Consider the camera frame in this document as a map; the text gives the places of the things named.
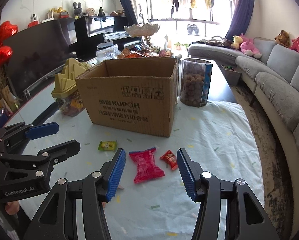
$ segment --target television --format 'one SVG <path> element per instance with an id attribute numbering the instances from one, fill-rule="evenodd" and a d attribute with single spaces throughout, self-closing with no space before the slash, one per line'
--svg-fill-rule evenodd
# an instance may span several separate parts
<path id="1" fill-rule="evenodd" d="M 3 42 L 13 50 L 5 70 L 14 95 L 22 97 L 55 70 L 61 70 L 68 58 L 76 58 L 76 53 L 69 49 L 70 44 L 77 42 L 75 20 L 68 17 L 44 22 Z"/>

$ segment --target gray sofa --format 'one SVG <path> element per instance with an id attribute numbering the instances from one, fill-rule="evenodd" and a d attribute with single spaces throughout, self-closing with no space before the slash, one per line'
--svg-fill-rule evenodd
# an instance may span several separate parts
<path id="1" fill-rule="evenodd" d="M 212 51 L 205 44 L 190 46 L 188 53 L 242 69 L 243 81 L 262 105 L 286 156 L 293 187 L 293 237 L 299 230 L 299 54 L 275 41 L 255 39 L 254 44 L 262 53 L 260 60 L 230 49 Z"/>

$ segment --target yellow mountain-shaped lid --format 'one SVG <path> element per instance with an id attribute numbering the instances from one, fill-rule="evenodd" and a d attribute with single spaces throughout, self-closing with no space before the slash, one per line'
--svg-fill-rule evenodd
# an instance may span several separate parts
<path id="1" fill-rule="evenodd" d="M 75 78 L 84 73 L 91 65 L 86 62 L 78 62 L 69 58 L 62 70 L 62 73 L 55 75 L 55 87 L 51 95 L 54 98 L 65 98 L 77 90 Z"/>

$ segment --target floor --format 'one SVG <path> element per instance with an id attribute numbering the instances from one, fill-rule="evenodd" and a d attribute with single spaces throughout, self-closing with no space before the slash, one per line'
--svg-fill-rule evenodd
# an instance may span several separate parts
<path id="1" fill-rule="evenodd" d="M 263 108 L 256 100 L 249 106 L 252 93 L 243 81 L 231 86 L 244 109 L 259 150 L 262 164 L 265 210 L 281 240 L 289 239 L 293 216 L 291 178 L 283 149 Z"/>

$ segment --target blue curtain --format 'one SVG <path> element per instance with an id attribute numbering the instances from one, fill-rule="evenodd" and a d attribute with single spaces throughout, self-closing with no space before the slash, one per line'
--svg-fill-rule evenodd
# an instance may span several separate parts
<path id="1" fill-rule="evenodd" d="M 137 19 L 131 4 L 131 0 L 120 0 L 125 11 L 125 15 L 129 25 L 137 24 Z"/>
<path id="2" fill-rule="evenodd" d="M 255 0 L 238 0 L 232 22 L 225 36 L 228 40 L 233 40 L 234 35 L 245 34 L 253 14 Z"/>

